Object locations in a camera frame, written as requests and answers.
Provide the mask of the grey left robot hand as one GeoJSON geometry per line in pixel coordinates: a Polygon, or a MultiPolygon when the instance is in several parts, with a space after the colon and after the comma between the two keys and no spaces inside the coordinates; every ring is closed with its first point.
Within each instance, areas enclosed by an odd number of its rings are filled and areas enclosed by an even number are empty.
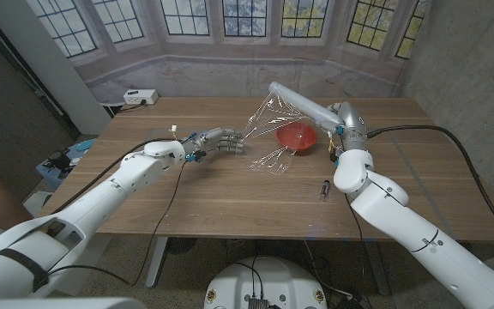
{"type": "Polygon", "coordinates": [[[181,142],[187,161],[200,162],[204,156],[213,152],[244,152],[244,134],[230,128],[214,128],[200,135],[193,133],[181,142]]]}

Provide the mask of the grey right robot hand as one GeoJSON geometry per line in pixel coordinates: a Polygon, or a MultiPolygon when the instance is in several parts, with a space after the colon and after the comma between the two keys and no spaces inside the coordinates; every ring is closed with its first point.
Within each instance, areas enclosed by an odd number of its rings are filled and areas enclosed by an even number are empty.
{"type": "Polygon", "coordinates": [[[342,148],[366,150],[367,127],[358,110],[348,101],[334,103],[327,109],[340,118],[342,148]]]}

